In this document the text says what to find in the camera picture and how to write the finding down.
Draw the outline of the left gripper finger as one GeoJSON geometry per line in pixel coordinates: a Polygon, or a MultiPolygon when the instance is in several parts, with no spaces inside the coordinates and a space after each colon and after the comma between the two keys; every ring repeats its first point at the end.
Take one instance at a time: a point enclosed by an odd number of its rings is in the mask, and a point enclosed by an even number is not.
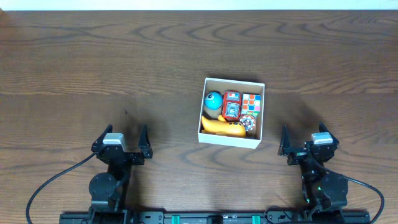
{"type": "Polygon", "coordinates": [[[101,135],[93,142],[91,145],[92,148],[100,148],[103,145],[103,139],[108,133],[113,132],[113,125],[109,124],[105,130],[101,133],[101,135]]]}
{"type": "Polygon", "coordinates": [[[148,132],[147,132],[147,126],[143,125],[141,135],[139,138],[139,143],[138,143],[139,149],[141,150],[143,157],[145,159],[152,159],[153,157],[153,150],[152,146],[149,141],[148,137],[148,132]]]}

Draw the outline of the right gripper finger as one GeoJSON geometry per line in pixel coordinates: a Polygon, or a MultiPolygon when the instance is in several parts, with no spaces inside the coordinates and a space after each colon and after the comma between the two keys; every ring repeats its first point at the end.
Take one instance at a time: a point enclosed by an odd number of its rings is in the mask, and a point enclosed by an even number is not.
{"type": "Polygon", "coordinates": [[[319,122],[318,128],[319,128],[319,133],[320,132],[329,132],[333,138],[332,144],[339,145],[339,143],[340,143],[339,140],[337,140],[337,138],[328,130],[328,128],[324,125],[324,123],[322,121],[319,122]]]}
{"type": "Polygon", "coordinates": [[[292,152],[292,146],[290,143],[289,133],[286,125],[283,125],[278,155],[287,156],[291,152],[292,152]]]}

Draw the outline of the white cardboard box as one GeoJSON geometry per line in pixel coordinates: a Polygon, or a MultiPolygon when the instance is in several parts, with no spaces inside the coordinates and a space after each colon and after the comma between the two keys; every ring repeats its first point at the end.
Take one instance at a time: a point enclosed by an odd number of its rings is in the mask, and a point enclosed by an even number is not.
{"type": "Polygon", "coordinates": [[[245,148],[255,149],[262,141],[262,122],[264,116],[264,90],[265,90],[265,84],[263,83],[243,82],[243,81],[226,80],[219,78],[206,78],[203,89],[203,97],[201,100],[201,113],[198,124],[198,141],[210,144],[219,144],[225,146],[245,147],[245,148]],[[256,117],[256,126],[254,127],[253,130],[246,131],[245,138],[219,136],[215,134],[207,134],[203,131],[203,126],[201,125],[201,116],[205,116],[208,119],[221,120],[222,109],[223,109],[223,105],[218,110],[207,109],[205,106],[205,96],[209,92],[216,91],[219,92],[223,97],[224,92],[227,90],[234,90],[240,92],[242,94],[242,99],[244,93],[261,95],[262,98],[261,112],[256,117]]]}

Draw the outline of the orange ribbed toy ball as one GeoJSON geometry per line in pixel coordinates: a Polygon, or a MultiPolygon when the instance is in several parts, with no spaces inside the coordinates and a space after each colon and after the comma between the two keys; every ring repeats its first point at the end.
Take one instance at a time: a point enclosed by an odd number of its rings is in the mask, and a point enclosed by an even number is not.
{"type": "Polygon", "coordinates": [[[241,115],[239,122],[242,123],[246,131],[251,131],[256,126],[256,118],[251,114],[241,115]]]}

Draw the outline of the colourful puzzle cube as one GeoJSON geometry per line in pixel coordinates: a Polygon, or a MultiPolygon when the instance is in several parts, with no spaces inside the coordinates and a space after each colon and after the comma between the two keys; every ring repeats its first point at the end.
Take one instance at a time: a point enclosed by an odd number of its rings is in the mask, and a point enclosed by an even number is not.
{"type": "Polygon", "coordinates": [[[243,94],[241,114],[257,117],[261,112],[261,95],[243,94]]]}

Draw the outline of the orange white toy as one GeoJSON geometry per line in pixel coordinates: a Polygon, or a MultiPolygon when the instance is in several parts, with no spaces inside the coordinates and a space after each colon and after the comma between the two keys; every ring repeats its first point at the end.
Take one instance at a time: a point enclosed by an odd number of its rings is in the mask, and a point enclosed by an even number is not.
{"type": "Polygon", "coordinates": [[[208,119],[205,116],[201,116],[201,125],[203,126],[203,131],[207,134],[237,138],[246,137],[246,129],[242,123],[224,120],[222,116],[221,120],[208,119]]]}

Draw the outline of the red toy truck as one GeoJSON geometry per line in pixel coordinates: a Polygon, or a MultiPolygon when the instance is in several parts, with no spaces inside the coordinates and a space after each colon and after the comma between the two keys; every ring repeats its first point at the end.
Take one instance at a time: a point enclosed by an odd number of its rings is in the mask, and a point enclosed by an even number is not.
{"type": "Polygon", "coordinates": [[[227,90],[223,95],[222,116],[226,120],[237,120],[241,114],[242,94],[238,91],[227,90]]]}

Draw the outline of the blue toy ball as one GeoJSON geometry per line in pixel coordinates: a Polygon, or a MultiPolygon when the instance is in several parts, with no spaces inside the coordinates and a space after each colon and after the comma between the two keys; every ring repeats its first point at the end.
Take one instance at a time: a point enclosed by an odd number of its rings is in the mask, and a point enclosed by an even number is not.
{"type": "Polygon", "coordinates": [[[212,91],[205,96],[205,106],[209,110],[218,110],[223,105],[223,97],[219,92],[212,91]]]}

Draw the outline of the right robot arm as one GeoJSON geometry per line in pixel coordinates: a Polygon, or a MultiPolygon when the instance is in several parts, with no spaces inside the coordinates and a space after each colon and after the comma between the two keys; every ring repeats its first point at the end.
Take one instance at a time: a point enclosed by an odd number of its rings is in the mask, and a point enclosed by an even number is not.
{"type": "Polygon", "coordinates": [[[346,223],[342,208],[348,204],[348,181],[323,166],[335,155],[339,143],[326,126],[319,123],[319,132],[313,133],[310,141],[304,142],[302,147],[294,147],[287,127],[282,128],[278,155],[287,157],[288,165],[300,166],[303,197],[309,206],[303,212],[303,219],[346,223]]]}

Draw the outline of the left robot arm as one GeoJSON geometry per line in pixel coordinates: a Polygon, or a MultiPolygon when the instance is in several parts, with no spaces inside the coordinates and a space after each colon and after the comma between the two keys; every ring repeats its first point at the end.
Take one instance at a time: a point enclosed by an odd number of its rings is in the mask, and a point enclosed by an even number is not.
{"type": "Polygon", "coordinates": [[[89,224],[138,222],[136,212],[127,209],[125,201],[132,166],[143,165],[153,156],[146,125],[142,127],[138,146],[139,152],[128,152],[124,135],[114,133],[112,125],[92,144],[91,151],[108,166],[108,170],[90,181],[89,224]]]}

